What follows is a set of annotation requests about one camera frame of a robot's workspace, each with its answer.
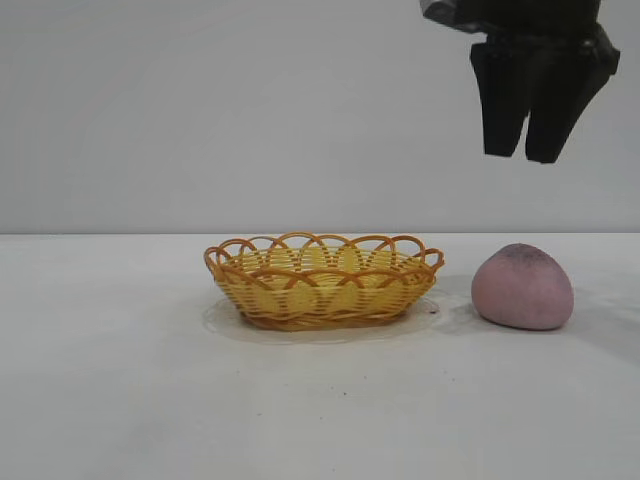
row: pink ball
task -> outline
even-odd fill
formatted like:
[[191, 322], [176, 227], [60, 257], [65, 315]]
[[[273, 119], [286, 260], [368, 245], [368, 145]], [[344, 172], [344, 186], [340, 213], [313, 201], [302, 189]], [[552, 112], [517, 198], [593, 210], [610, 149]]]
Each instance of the pink ball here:
[[471, 298], [490, 322], [527, 330], [562, 327], [573, 313], [571, 281], [542, 250], [513, 244], [499, 250], [476, 272]]

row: basket rim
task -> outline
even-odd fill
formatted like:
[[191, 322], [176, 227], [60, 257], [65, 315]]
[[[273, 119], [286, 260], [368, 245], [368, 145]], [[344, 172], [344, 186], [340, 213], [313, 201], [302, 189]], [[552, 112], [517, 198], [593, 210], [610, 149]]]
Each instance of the basket rim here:
[[[307, 242], [301, 247], [290, 246], [285, 243], [286, 240], [293, 239], [293, 238], [307, 239]], [[343, 242], [343, 245], [338, 245], [338, 246], [326, 245], [324, 243], [324, 240], [327, 240], [327, 239], [341, 241]], [[271, 242], [271, 246], [268, 248], [258, 248], [254, 244], [256, 240], [267, 240]], [[375, 249], [362, 248], [359, 246], [359, 244], [367, 241], [379, 241], [380, 245], [378, 245], [378, 247], [376, 247]], [[401, 241], [409, 241], [416, 244], [419, 248], [419, 252], [416, 253], [415, 255], [411, 255], [411, 254], [398, 251], [396, 249], [396, 243]], [[237, 254], [231, 255], [226, 250], [231, 246], [239, 246], [240, 252]], [[406, 263], [409, 260], [413, 260], [413, 259], [418, 260], [419, 262], [417, 263], [417, 266], [416, 264], [414, 264], [411, 266], [413, 268], [410, 268], [407, 270], [398, 271], [392, 268], [386, 269], [386, 268], [379, 268], [379, 267], [368, 268], [370, 265], [369, 264], [367, 265], [367, 267], [361, 268], [357, 272], [347, 272], [345, 270], [341, 270], [337, 268], [337, 264], [335, 267], [333, 266], [319, 267], [319, 268], [312, 268], [312, 269], [300, 270], [300, 271], [298, 271], [295, 266], [288, 267], [288, 268], [278, 268], [278, 267], [272, 267], [268, 265], [267, 267], [260, 267], [254, 270], [253, 272], [251, 272], [250, 274], [247, 273], [246, 270], [242, 268], [236, 268], [232, 265], [229, 265], [228, 263], [230, 260], [242, 258], [243, 256], [251, 255], [252, 253], [253, 254], [257, 252], [265, 253], [268, 256], [270, 251], [274, 251], [279, 248], [286, 248], [287, 250], [291, 251], [295, 256], [298, 257], [297, 259], [294, 260], [294, 262], [300, 262], [300, 267], [302, 267], [301, 254], [305, 250], [311, 247], [326, 248], [326, 249], [331, 249], [332, 251], [336, 251], [337, 252], [336, 258], [337, 258], [337, 254], [339, 254], [341, 250], [351, 247], [351, 248], [354, 248], [356, 252], [366, 252], [366, 253], [375, 253], [375, 252], [381, 252], [381, 251], [390, 252], [391, 254], [395, 254], [400, 257], [403, 257], [404, 258], [403, 263]], [[430, 265], [426, 261], [426, 257], [431, 255], [437, 255], [437, 261], [433, 265]], [[248, 281], [250, 283], [258, 284], [268, 290], [272, 290], [272, 288], [269, 288], [270, 286], [268, 284], [260, 281], [259, 277], [266, 276], [266, 275], [271, 275], [271, 276], [279, 275], [279, 276], [289, 277], [290, 278], [289, 287], [294, 285], [298, 281], [308, 283], [311, 286], [318, 286], [313, 281], [313, 279], [309, 277], [313, 277], [315, 275], [321, 275], [321, 274], [336, 274], [336, 275], [343, 275], [345, 277], [341, 281], [341, 283], [344, 282], [344, 284], [347, 284], [347, 283], [353, 282], [353, 283], [356, 283], [356, 285], [361, 286], [362, 283], [359, 281], [360, 277], [377, 274], [377, 275], [388, 275], [390, 277], [388, 280], [388, 283], [392, 283], [393, 281], [400, 280], [402, 281], [402, 283], [406, 284], [407, 283], [406, 277], [410, 275], [421, 275], [421, 276], [426, 275], [426, 276], [432, 277], [429, 281], [433, 281], [433, 277], [435, 277], [435, 273], [445, 264], [444, 254], [442, 251], [438, 250], [437, 248], [427, 248], [425, 244], [422, 242], [422, 240], [412, 235], [405, 234], [405, 235], [396, 235], [391, 237], [387, 235], [373, 234], [373, 235], [364, 235], [364, 236], [356, 237], [353, 239], [348, 239], [342, 235], [337, 235], [337, 234], [315, 235], [309, 232], [290, 232], [290, 233], [281, 235], [279, 237], [259, 235], [259, 236], [251, 237], [248, 239], [232, 238], [222, 242], [218, 246], [212, 246], [207, 248], [206, 251], [204, 252], [204, 260], [208, 269], [213, 274], [216, 282], [223, 282], [225, 280], [228, 281], [229, 279], [227, 274], [232, 274], [232, 275], [239, 276], [243, 278], [245, 281]]]

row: yellow basket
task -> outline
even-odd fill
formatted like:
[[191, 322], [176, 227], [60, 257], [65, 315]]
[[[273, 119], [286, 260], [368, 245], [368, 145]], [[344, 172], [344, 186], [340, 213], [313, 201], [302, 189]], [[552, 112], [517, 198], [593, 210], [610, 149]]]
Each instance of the yellow basket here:
[[[399, 252], [400, 242], [414, 244], [418, 253]], [[444, 265], [440, 250], [409, 235], [349, 240], [292, 232], [228, 240], [208, 248], [204, 258], [246, 319], [289, 332], [391, 323], [433, 287]]]

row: basket handle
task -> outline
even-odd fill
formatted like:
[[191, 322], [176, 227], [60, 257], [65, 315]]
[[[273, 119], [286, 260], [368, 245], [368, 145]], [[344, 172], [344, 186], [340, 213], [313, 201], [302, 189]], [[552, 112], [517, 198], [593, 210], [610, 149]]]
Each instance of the basket handle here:
[[433, 273], [436, 273], [444, 265], [444, 253], [442, 253], [442, 251], [438, 250], [437, 248], [429, 248], [425, 250], [424, 251], [425, 263], [427, 262], [426, 257], [428, 257], [429, 255], [438, 256], [436, 263], [434, 263], [433, 265], [429, 265], [427, 263], [427, 265], [429, 265], [433, 269]]
[[225, 257], [227, 260], [231, 258], [231, 255], [219, 247], [209, 247], [204, 252], [204, 263], [213, 274], [213, 278], [216, 280], [220, 279], [223, 275], [219, 265], [221, 256]]

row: pink stone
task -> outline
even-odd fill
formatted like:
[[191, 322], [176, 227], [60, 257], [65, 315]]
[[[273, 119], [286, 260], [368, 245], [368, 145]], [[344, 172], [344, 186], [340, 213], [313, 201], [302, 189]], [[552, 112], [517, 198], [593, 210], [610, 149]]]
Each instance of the pink stone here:
[[507, 245], [484, 262], [473, 278], [471, 298], [486, 320], [528, 330], [562, 327], [574, 306], [562, 267], [526, 244]]

